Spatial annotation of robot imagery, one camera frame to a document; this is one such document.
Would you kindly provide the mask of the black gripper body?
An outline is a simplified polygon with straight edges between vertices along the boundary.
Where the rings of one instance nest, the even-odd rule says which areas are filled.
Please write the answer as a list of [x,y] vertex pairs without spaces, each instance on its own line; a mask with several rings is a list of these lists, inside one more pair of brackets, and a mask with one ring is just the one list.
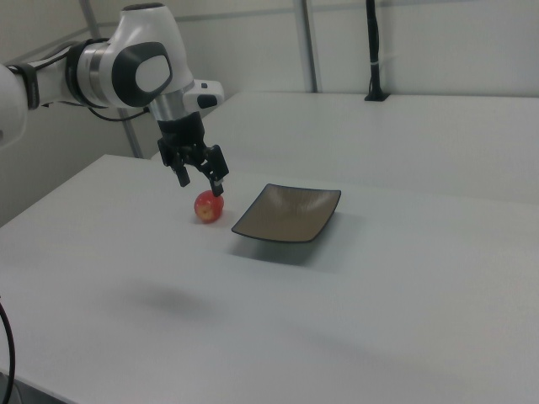
[[175,169],[188,164],[198,169],[209,169],[205,128],[199,113],[179,120],[158,121],[162,137],[157,141],[163,164]]

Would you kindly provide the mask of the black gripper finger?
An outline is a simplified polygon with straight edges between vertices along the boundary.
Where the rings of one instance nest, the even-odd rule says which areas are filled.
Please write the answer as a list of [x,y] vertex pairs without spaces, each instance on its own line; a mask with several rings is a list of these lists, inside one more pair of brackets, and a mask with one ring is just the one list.
[[207,147],[202,153],[203,161],[199,167],[199,171],[208,179],[211,192],[215,197],[223,194],[223,181],[229,174],[229,168],[222,150],[218,145]]
[[173,160],[173,171],[176,173],[181,187],[186,187],[190,184],[190,177],[186,168],[189,163],[189,149],[186,147],[180,147],[176,151]]

